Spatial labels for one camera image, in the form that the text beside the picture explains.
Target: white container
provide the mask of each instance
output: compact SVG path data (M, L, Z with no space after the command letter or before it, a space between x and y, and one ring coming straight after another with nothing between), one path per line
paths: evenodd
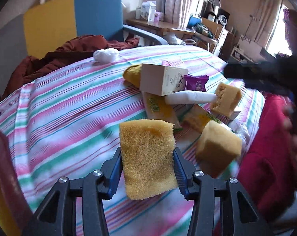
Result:
M214 22L214 21L215 21L215 16L214 16L214 15L211 15L211 14L209 14L209 15L208 15L208 20L209 20L209 21L213 21L213 22Z
M142 9L137 9L135 11L135 19L141 19L141 11Z
M169 105L205 104L214 102L216 99L215 93L195 90L183 90L165 96L165 102Z
M153 22L155 11L156 11L156 5L153 2L151 1L143 2L142 8L141 8L141 18L147 20L148 22Z

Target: packaged item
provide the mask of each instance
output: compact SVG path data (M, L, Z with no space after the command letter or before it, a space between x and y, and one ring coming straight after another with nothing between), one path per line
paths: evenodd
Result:
M148 22L154 21L156 11L156 4L154 4L152 1L147 1L142 3L142 9L141 9L141 17Z
M200 76L184 75L183 77L187 81L186 90L196 90L196 91L206 92L205 84L208 82L209 76L207 76L207 75L200 75Z
M164 14L160 11L155 12L154 22L164 21Z
M184 75L188 69L142 64L140 90L158 96L168 95L186 89Z
M146 116L148 119L163 120L174 124L174 131L181 130L181 126L174 109L165 103L164 97L142 92Z
M224 128L231 130L226 124L218 120L214 115L206 111L199 105L193 105L189 112L184 116L183 121L186 121L195 131L202 133L205 125L210 121L216 121Z
M182 61L181 58L173 58L173 59L163 60L162 65L163 66L180 67L180 66L184 65L184 62Z
M246 151L246 146L250 141L250 134L245 122L240 123L234 133L242 140L242 154Z
M106 50L97 50L93 53L93 58L96 62L108 64L115 61L119 56L119 51L114 48Z
M168 42L169 45L186 45L186 43L180 38L176 37L176 34L173 32L167 32L163 35L163 38Z
M214 93L202 91L183 90L165 96L165 102L169 105L204 104L211 103L217 98Z

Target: plastic bag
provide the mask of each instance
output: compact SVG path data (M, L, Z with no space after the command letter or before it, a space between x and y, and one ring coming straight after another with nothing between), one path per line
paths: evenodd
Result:
M248 128L245 122L240 123L234 133L242 140L242 150L241 153L243 154L246 151L246 147L250 141L250 135Z
M174 124L174 131L182 130L173 107L165 103L165 97L147 92L142 92L142 96L148 119L167 121Z
M187 80L187 90L196 90L206 92L205 84L209 81L207 75L193 76L184 75L183 78Z
M106 50L97 50L93 53L93 58L96 62L108 64L117 59L119 51L114 48Z
M177 38L175 33L168 32L166 33L163 38L169 43L169 45L186 45L186 43Z

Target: red cloth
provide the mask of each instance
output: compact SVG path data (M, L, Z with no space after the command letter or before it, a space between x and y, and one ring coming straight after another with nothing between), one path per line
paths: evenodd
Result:
M295 169L290 155L290 134L283 128L283 97L268 94L259 129L237 176L267 222L292 204ZM214 235L220 235L220 223Z
M125 42L107 41L102 35L85 35L67 41L42 59L27 56L12 73L1 100L8 97L24 84L43 77L59 68L93 56L93 52L107 48L124 50L134 48L139 38L129 34Z

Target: sponge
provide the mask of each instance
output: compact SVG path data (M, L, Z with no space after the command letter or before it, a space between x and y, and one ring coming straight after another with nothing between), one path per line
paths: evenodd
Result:
M210 120L198 140L196 159L203 172L215 178L241 154L242 140L217 122Z
M130 199L145 199L177 187L174 125L162 120L120 123L125 189Z
M218 84L215 94L217 100L210 104L210 109L227 117L231 117L234 109L242 98L241 90L221 82Z

